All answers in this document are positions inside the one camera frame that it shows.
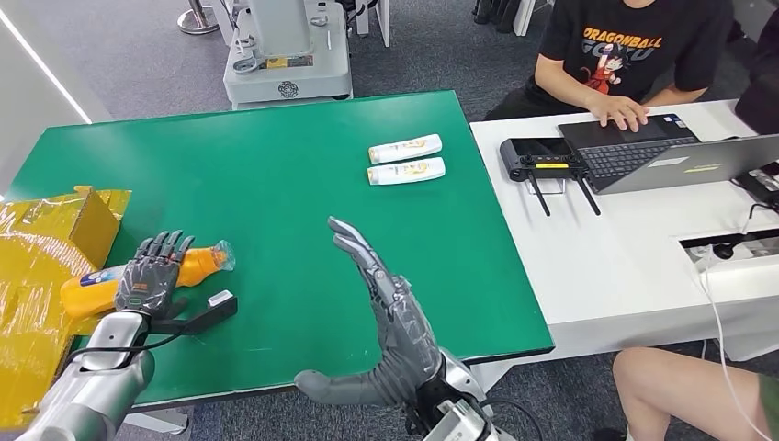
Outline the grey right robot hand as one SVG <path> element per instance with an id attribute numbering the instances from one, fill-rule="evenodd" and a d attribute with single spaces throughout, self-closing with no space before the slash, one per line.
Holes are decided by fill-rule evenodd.
<path id="1" fill-rule="evenodd" d="M 333 243 L 350 254 L 365 281 L 377 326 L 379 362 L 364 373 L 329 377 L 303 370 L 295 386 L 310 399 L 331 405 L 395 406 L 416 402 L 416 391 L 442 365 L 430 323 L 406 278 L 389 271 L 378 253 L 352 224 L 328 218 Z"/>

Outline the person's right hand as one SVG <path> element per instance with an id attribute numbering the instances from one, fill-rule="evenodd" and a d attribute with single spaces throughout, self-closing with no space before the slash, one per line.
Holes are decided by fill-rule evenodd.
<path id="1" fill-rule="evenodd" d="M 649 109 L 641 106 L 629 97 L 609 96 L 595 92 L 584 101 L 589 110 L 606 127 L 613 121 L 620 130 L 638 132 L 641 126 L 648 124 Z"/>

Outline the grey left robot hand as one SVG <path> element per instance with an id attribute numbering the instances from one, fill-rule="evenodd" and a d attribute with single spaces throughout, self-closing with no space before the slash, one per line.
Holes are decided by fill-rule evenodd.
<path id="1" fill-rule="evenodd" d="M 144 239 L 124 266 L 114 296 L 116 311 L 135 311 L 155 320 L 172 319 L 186 306 L 173 293 L 186 252 L 195 237 L 163 231 Z"/>

